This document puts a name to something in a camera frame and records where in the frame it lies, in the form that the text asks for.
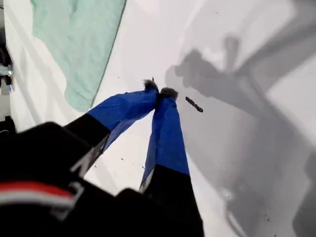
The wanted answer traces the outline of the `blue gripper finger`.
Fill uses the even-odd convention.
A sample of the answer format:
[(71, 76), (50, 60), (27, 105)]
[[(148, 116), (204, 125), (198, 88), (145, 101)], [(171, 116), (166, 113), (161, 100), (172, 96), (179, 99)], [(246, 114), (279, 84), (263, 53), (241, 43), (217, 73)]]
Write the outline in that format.
[(199, 216), (192, 188), (176, 99), (178, 93), (163, 88), (152, 120), (140, 191), (173, 217)]
[(64, 126), (68, 138), (63, 149), (86, 153), (100, 147), (103, 153), (131, 125), (149, 114), (157, 101), (158, 86), (153, 79), (144, 80), (143, 90), (107, 98)]

